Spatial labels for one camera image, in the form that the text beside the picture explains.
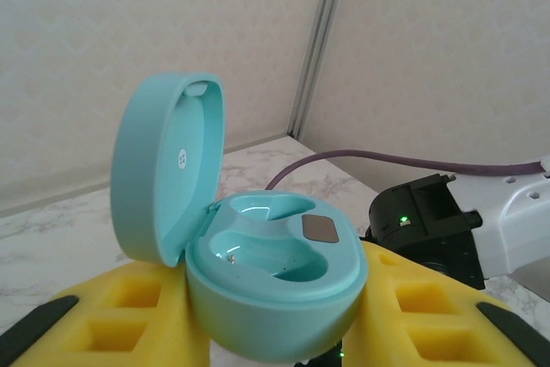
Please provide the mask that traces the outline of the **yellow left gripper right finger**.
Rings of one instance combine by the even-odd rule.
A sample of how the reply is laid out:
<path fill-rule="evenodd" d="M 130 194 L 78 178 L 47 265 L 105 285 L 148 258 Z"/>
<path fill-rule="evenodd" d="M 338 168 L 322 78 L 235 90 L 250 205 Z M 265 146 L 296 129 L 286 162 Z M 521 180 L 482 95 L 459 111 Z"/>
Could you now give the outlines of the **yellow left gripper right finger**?
<path fill-rule="evenodd" d="M 505 304 L 363 244 L 369 274 L 344 366 L 547 366 L 549 342 Z"/>

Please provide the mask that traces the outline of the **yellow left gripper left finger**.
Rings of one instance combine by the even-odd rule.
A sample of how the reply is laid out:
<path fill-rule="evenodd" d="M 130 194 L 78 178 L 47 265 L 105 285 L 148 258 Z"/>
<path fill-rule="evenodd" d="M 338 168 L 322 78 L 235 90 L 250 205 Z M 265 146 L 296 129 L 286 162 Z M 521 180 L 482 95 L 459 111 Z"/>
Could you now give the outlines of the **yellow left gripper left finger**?
<path fill-rule="evenodd" d="M 59 292 L 1 335 L 3 366 L 207 366 L 186 273 L 132 262 Z"/>

